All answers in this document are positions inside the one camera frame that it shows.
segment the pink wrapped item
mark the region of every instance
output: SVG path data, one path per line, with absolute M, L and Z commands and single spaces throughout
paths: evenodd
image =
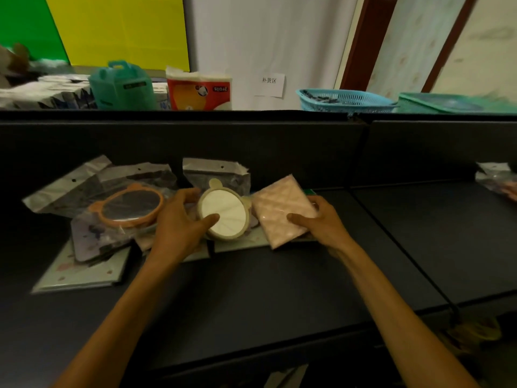
M 307 229 L 290 223 L 287 214 L 317 217 L 316 208 L 290 174 L 253 195 L 253 209 L 272 249 L 307 233 Z

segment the finger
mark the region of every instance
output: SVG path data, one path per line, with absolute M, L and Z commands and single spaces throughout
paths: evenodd
M 180 204 L 197 203 L 200 193 L 201 189 L 199 188 L 179 189 L 174 195 L 172 201 Z
M 219 220 L 219 214 L 211 214 L 207 217 L 197 221 L 197 225 L 199 226 L 202 234 L 205 234 L 209 228 L 211 228 L 214 224 Z
M 330 205 L 330 203 L 326 201 L 325 198 L 318 195 L 309 195 L 307 196 L 307 198 L 311 203 L 316 204 L 319 210 L 321 210 L 322 208 L 325 209 L 325 207 Z
M 298 226 L 302 226 L 310 230 L 314 219 L 306 218 L 305 216 L 300 214 L 288 214 L 288 221 L 292 224 L 297 224 Z

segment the white wall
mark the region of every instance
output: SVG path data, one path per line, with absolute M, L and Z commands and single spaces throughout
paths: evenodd
M 367 91 L 422 91 L 465 0 L 398 0 Z
M 517 0 L 478 0 L 433 92 L 517 103 Z
M 333 88 L 356 0 L 184 0 L 192 71 L 232 75 L 234 110 L 299 109 L 295 90 Z M 255 97 L 265 72 L 283 98 Z

